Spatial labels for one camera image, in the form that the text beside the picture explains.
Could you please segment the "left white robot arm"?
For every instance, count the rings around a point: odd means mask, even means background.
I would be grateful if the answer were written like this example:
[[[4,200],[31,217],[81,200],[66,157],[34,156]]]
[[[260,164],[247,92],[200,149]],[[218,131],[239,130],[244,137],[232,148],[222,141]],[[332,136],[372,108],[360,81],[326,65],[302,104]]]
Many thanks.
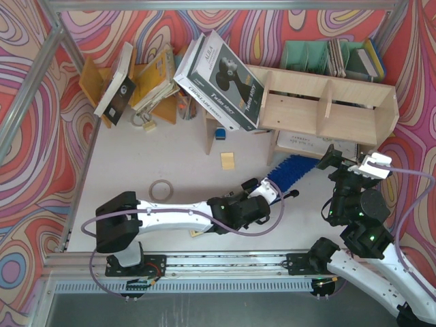
[[[267,178],[239,194],[193,204],[149,202],[125,191],[95,211],[96,251],[114,255],[123,268],[132,268],[142,261],[142,245],[137,239],[142,234],[191,230],[246,236],[245,229],[253,223],[266,223],[271,206],[283,199],[280,188]]]

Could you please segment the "blue microfiber duster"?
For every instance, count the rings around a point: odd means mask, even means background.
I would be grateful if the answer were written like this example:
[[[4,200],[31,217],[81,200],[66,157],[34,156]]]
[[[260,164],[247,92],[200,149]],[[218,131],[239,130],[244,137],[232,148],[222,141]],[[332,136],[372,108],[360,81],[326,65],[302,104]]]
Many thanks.
[[[272,169],[267,179],[272,181],[282,193],[289,191],[306,173],[316,167],[319,159],[290,155]]]

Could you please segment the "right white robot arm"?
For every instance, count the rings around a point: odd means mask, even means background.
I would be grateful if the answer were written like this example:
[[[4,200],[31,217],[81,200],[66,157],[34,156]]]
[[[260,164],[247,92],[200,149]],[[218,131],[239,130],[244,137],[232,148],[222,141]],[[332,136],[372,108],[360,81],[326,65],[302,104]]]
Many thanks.
[[[435,288],[412,267],[401,251],[399,235],[384,226],[390,215],[378,182],[392,172],[423,176],[423,172],[398,169],[391,158],[371,151],[361,161],[342,156],[330,145],[317,168],[336,170],[330,208],[324,220],[343,226],[345,249],[321,237],[308,252],[308,263],[317,273],[328,271],[354,284],[385,307],[399,326],[435,325]]]

